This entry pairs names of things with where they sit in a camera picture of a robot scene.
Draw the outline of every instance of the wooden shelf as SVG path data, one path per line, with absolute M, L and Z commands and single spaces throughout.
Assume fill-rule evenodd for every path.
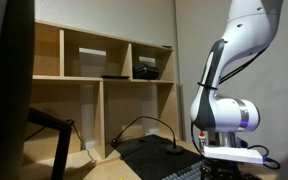
M 106 144 L 142 115 L 161 119 L 179 138 L 172 49 L 45 22 L 36 22 L 35 32 L 31 106 L 59 119 L 75 121 L 78 132 L 72 131 L 69 169 L 84 166 L 83 160 L 77 163 L 80 163 L 77 168 L 71 166 L 75 156 L 88 159 L 85 151 L 81 151 L 82 143 L 96 162 L 108 161 L 114 151 Z M 140 62 L 157 67 L 160 76 L 156 80 L 133 79 L 132 68 Z M 129 78 L 103 79 L 103 74 Z M 26 135 L 39 128 L 29 124 Z M 162 125 L 153 128 L 157 134 L 171 136 L 169 129 Z M 136 123 L 125 136 L 143 136 L 145 129 L 147 127 Z M 45 163 L 50 165 L 57 137 L 55 132 L 44 130 L 25 142 L 25 172 L 39 169 Z

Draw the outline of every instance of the black mat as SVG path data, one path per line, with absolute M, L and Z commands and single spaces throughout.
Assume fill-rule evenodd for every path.
M 141 179 L 162 179 L 188 167 L 202 158 L 185 150 L 173 155 L 166 151 L 172 142 L 156 135 L 145 136 L 121 142 L 115 149 L 123 160 Z

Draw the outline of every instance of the desk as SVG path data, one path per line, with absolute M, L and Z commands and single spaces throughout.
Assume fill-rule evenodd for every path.
M 185 149 L 196 152 L 192 144 L 179 141 L 178 145 L 183 146 Z M 243 172 L 249 172 L 254 176 L 257 176 L 263 180 L 275 180 L 278 179 L 278 173 L 263 166 L 256 165 L 243 165 L 239 167 Z M 112 160 L 111 162 L 85 169 L 76 173 L 68 174 L 65 176 L 65 180 L 76 179 L 107 179 L 107 180 L 136 180 L 140 179 L 133 170 L 119 158 Z

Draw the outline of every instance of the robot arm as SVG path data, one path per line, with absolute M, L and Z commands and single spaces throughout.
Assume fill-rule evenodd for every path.
M 216 90 L 228 64 L 258 53 L 272 42 L 282 3 L 283 0 L 232 1 L 225 33 L 209 53 L 191 106 L 191 120 L 200 130 L 250 132 L 258 127 L 260 116 L 252 102 L 219 97 Z

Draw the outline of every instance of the black stand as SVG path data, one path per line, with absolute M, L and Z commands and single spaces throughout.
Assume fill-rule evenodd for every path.
M 230 180 L 259 180 L 249 173 L 240 172 L 234 161 L 214 160 L 205 161 L 200 169 L 201 180 L 230 179 Z
M 28 121 L 60 131 L 51 179 L 63 179 L 74 121 L 63 121 L 33 108 L 29 110 Z

